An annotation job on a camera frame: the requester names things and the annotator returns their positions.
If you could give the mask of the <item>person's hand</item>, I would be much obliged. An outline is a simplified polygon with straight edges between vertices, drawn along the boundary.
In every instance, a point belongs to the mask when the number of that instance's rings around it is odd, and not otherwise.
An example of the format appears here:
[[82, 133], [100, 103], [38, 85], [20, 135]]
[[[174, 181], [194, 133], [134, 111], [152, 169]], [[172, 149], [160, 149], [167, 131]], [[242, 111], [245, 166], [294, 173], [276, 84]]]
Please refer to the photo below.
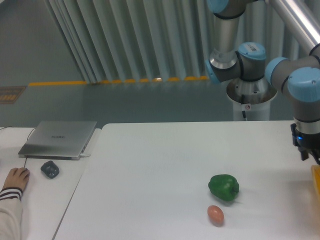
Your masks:
[[20, 189], [24, 192], [30, 178], [30, 171], [23, 172], [24, 169], [24, 167], [12, 168], [4, 181], [2, 189]]

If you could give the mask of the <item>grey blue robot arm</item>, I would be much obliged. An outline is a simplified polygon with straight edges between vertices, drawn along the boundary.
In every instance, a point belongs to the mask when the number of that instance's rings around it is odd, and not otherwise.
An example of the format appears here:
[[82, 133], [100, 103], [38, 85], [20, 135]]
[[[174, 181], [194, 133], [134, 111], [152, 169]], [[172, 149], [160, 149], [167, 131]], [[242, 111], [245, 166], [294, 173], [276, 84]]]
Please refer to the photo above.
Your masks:
[[320, 25], [301, 0], [269, 0], [307, 56], [289, 60], [277, 57], [266, 62], [264, 47], [255, 42], [234, 48], [239, 19], [247, 0], [209, 0], [215, 16], [214, 48], [205, 67], [213, 83], [240, 80], [228, 95], [241, 104], [250, 103], [249, 89], [262, 83], [256, 94], [264, 97], [270, 88], [282, 93], [293, 108], [294, 123], [290, 126], [292, 143], [301, 159], [320, 160]]

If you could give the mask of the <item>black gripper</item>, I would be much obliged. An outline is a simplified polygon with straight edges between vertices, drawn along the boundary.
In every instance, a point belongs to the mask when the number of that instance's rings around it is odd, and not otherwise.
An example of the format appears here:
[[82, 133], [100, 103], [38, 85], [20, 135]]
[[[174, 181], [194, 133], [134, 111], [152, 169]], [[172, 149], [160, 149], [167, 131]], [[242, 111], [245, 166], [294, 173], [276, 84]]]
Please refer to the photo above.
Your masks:
[[292, 144], [298, 148], [301, 160], [305, 161], [309, 155], [313, 156], [317, 165], [320, 165], [320, 134], [307, 134], [298, 131], [295, 123], [290, 125]]

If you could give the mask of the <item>white striped sleeve forearm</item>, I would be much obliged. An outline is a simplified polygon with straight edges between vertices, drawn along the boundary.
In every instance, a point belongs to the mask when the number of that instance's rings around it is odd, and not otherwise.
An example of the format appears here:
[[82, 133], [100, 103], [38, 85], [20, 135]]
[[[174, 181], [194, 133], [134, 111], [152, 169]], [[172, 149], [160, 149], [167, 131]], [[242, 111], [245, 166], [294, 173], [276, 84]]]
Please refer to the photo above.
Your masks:
[[0, 239], [20, 240], [23, 191], [18, 187], [6, 187], [0, 192]]

